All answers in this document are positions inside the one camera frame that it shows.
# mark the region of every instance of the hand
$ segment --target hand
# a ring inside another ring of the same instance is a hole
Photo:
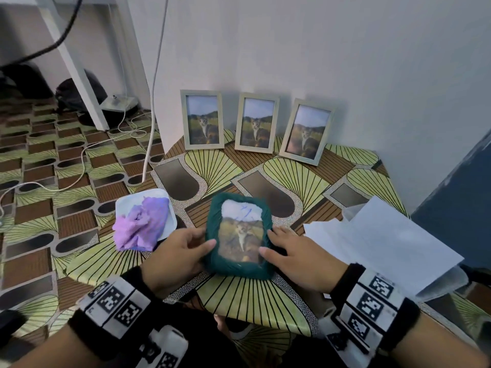
[[[330,293],[348,268],[315,241],[294,235],[285,227],[273,227],[273,231],[267,231],[267,236],[274,245],[284,248],[287,255],[261,247],[261,256],[303,288]]]
[[[143,281],[155,293],[186,282],[203,269],[200,260],[217,244],[202,244],[205,228],[180,228],[169,235],[140,268]]]

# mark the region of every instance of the forearm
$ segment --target forearm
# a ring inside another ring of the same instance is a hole
[[[488,368],[490,364],[484,353],[423,313],[392,356],[406,368]]]
[[[92,368],[101,360],[65,325],[46,342],[15,362],[12,368]]]

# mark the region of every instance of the white table leg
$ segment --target white table leg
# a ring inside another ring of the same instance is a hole
[[[66,22],[58,14],[56,6],[53,0],[36,0],[41,16],[46,23],[46,27],[50,31],[51,37],[54,41],[57,41],[66,28]],[[85,104],[87,111],[92,117],[95,127],[98,130],[107,130],[106,118],[104,117],[100,105],[97,103],[95,93],[90,86],[89,80],[85,71],[83,70],[82,63],[79,61],[77,52],[75,49],[68,46],[66,42],[63,42],[58,51],[61,57],[65,61],[65,65],[72,76],[73,82],[77,87],[83,103]]]

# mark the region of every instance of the floor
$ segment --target floor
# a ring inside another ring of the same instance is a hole
[[[157,130],[148,168],[152,172],[140,184],[148,135],[133,139],[118,131],[99,132],[80,124],[75,113],[57,115],[54,109],[51,100],[0,99],[0,191],[27,181],[53,188],[69,186],[83,171],[82,148],[105,142],[86,153],[86,171],[70,189],[52,193],[35,185],[22,186],[2,201],[0,309],[18,309],[28,322],[17,331],[16,340],[0,351],[0,358],[6,359],[14,345],[21,346],[19,351],[25,344],[39,345],[66,323],[79,297],[109,274],[137,266],[148,255],[114,249],[111,226],[119,197],[165,187],[180,227],[205,225],[210,199],[218,192],[263,197],[275,223],[286,224],[299,235],[304,233],[303,223],[340,219],[341,208],[362,204],[373,195],[406,214],[381,160],[370,151],[328,145],[320,165],[312,167],[277,157],[280,137],[273,154],[237,152],[234,132],[227,130],[222,151],[185,152],[180,140],[164,154]],[[133,126],[149,130],[150,120],[141,116]],[[129,122],[122,128],[131,129]],[[295,334],[315,335],[319,310],[314,304],[322,302],[300,297],[280,276],[256,284],[202,274],[168,301],[230,316],[239,291],[256,294],[259,290],[257,305],[239,305],[235,310],[238,319],[257,324],[245,338],[236,340],[246,360],[251,361],[264,345],[260,341],[267,341],[281,355]],[[276,299],[284,302],[290,319],[278,317],[282,308],[274,303]],[[490,299],[489,288],[473,284],[430,302],[428,312],[491,352]]]

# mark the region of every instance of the picture frame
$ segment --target picture frame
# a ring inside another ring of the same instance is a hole
[[[181,105],[185,149],[211,150],[225,147],[221,92],[181,90]]]
[[[295,98],[279,155],[306,164],[319,165],[333,119],[334,108]]]
[[[278,108],[279,97],[240,93],[234,148],[240,151],[272,154]]]

